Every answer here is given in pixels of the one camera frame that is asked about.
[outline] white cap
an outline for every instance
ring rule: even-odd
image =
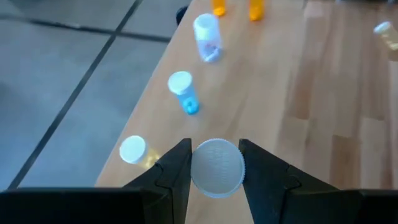
[[[235,193],[243,183],[244,173],[241,152],[227,140],[207,140],[192,154],[193,183],[209,197],[229,197]]]
[[[126,138],[119,148],[120,157],[130,164],[137,164],[147,154],[147,144],[140,136]]]
[[[167,85],[169,90],[177,95],[182,95],[186,92],[187,88],[192,84],[192,76],[189,72],[176,72],[173,73]]]
[[[206,13],[193,21],[193,31],[197,39],[212,39],[218,35],[218,19],[215,15]]]
[[[380,23],[379,25],[377,25],[374,28],[373,32],[375,34],[382,34],[386,30],[390,29],[390,27],[391,27],[391,23],[390,22],[388,22],[388,21],[387,22],[382,22],[382,23]]]

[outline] gray floor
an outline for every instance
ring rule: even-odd
[[[111,37],[24,18],[115,30],[133,3],[0,0],[0,190],[16,178]],[[171,37],[175,11],[188,3],[143,0],[123,32]],[[19,186],[93,186],[166,46],[116,37]]]

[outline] bottle cap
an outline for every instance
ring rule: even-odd
[[[169,86],[169,90],[177,95],[184,94],[188,87],[192,84],[192,76],[189,72],[176,72],[173,73],[167,85]]]
[[[130,136],[120,145],[119,153],[120,157],[125,162],[137,164],[145,158],[147,154],[147,144],[140,136]]]
[[[239,149],[224,139],[210,139],[192,154],[191,177],[206,196],[229,197],[243,183],[244,159]]]
[[[218,35],[218,19],[215,15],[206,13],[193,21],[193,31],[197,39],[212,39]]]
[[[375,34],[382,34],[386,30],[390,29],[390,27],[391,27],[391,23],[390,22],[388,22],[388,21],[387,22],[382,22],[382,23],[380,23],[379,25],[377,25],[374,28],[373,32]]]

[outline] wooden tabletop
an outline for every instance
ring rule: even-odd
[[[119,146],[144,137],[163,155],[182,138],[250,139],[340,189],[398,188],[398,62],[373,28],[395,6],[273,0],[250,22],[247,2],[228,0],[220,18],[223,58],[203,63],[192,22],[211,12],[193,0],[115,145],[97,186],[118,187],[145,170],[123,162]],[[192,73],[202,107],[185,114],[167,88]],[[244,190],[212,199],[191,185],[187,223],[252,223]]]

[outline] translucent bottle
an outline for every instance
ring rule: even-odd
[[[144,169],[151,168],[160,159],[159,154],[148,147],[140,136],[126,138],[119,148],[120,157],[127,163],[136,164]]]
[[[223,16],[226,12],[225,0],[211,0],[213,5],[213,14],[216,16]]]
[[[391,50],[398,50],[398,32],[390,22],[382,22],[373,31],[381,36]]]
[[[221,57],[221,35],[217,17],[212,14],[198,16],[193,22],[193,30],[202,60],[217,61]]]
[[[264,16],[264,1],[249,0],[249,18],[251,21],[258,21]]]
[[[184,112],[195,114],[199,111],[199,101],[189,72],[176,72],[167,83],[169,90],[175,94]]]

